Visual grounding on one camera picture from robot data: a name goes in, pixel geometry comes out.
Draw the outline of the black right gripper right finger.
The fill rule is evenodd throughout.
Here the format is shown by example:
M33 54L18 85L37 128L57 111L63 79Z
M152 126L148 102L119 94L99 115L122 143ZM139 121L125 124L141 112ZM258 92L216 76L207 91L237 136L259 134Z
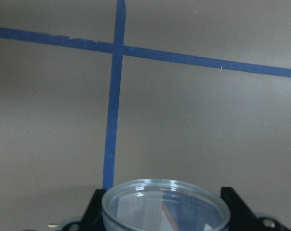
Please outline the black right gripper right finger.
M230 231L289 231L290 229L274 218L260 216L246 205L232 187L222 187L220 197L230 210Z

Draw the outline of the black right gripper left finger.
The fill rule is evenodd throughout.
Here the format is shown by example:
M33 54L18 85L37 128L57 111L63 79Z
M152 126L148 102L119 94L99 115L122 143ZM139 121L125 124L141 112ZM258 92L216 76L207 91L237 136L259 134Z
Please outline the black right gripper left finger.
M81 219L82 231L105 231L102 219L102 198L105 193L105 189L95 190Z

